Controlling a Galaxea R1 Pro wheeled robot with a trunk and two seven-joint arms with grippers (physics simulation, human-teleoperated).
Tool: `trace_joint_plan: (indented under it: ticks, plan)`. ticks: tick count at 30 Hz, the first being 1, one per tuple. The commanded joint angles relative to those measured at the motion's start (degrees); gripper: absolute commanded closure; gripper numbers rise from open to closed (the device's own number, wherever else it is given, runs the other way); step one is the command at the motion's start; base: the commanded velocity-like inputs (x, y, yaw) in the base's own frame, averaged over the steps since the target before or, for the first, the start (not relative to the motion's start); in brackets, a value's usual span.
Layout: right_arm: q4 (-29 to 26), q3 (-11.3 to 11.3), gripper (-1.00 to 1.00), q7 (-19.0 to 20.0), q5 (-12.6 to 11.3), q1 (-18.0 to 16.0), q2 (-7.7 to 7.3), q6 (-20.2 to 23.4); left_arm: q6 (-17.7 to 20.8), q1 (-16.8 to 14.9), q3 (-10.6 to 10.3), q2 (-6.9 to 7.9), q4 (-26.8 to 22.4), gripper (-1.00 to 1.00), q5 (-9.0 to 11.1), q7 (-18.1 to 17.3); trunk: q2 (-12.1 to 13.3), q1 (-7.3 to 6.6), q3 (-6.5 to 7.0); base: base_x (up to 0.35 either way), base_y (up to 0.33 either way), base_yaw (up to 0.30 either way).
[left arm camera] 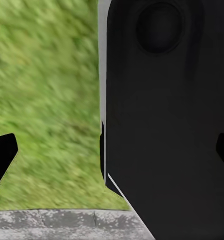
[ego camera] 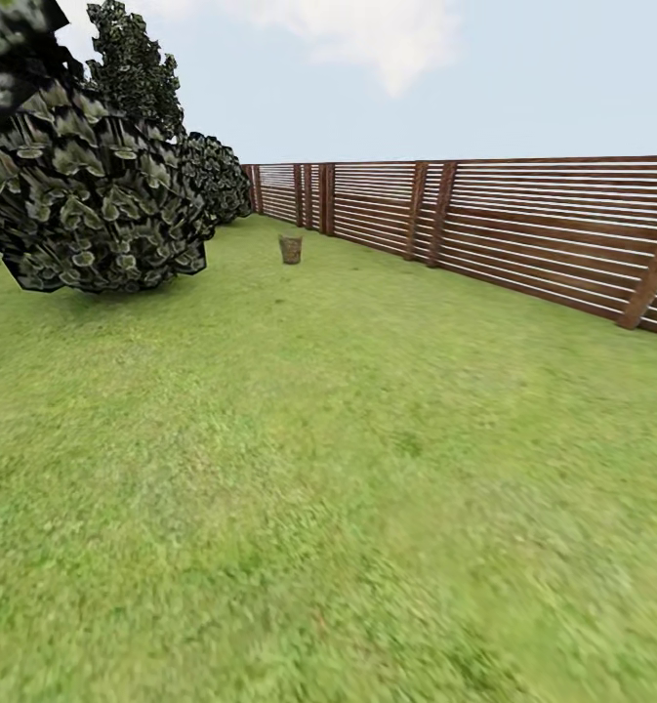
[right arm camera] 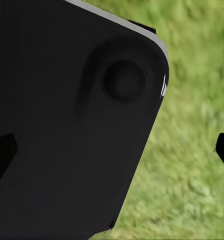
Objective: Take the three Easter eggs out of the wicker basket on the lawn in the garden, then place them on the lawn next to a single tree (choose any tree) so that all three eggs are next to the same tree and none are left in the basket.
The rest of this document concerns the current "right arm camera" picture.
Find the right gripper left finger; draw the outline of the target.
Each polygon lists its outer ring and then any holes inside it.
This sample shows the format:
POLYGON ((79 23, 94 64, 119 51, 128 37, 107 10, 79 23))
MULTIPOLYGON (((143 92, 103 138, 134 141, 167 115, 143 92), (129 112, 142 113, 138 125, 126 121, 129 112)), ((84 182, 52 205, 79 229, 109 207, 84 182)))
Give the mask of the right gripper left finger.
POLYGON ((18 151, 13 133, 0 136, 0 180, 18 151))

